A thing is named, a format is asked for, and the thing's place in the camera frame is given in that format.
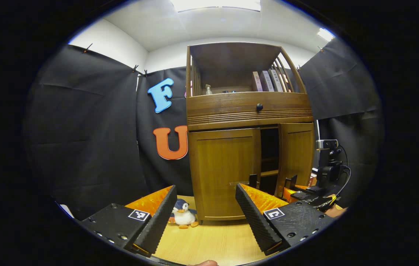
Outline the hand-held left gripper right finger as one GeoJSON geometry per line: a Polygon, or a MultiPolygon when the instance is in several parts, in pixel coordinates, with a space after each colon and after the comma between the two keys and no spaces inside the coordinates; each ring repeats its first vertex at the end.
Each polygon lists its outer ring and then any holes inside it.
{"type": "Polygon", "coordinates": [[[298,246],[335,221],[306,201],[288,203],[241,183],[235,198],[265,255],[298,246]]]}

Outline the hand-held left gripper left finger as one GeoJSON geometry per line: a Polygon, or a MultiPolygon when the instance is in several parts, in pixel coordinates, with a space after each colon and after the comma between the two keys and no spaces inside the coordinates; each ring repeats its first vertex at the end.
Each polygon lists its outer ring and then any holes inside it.
{"type": "Polygon", "coordinates": [[[157,250],[176,201],[177,189],[171,185],[125,206],[111,203],[80,225],[120,249],[149,258],[157,250]]]}

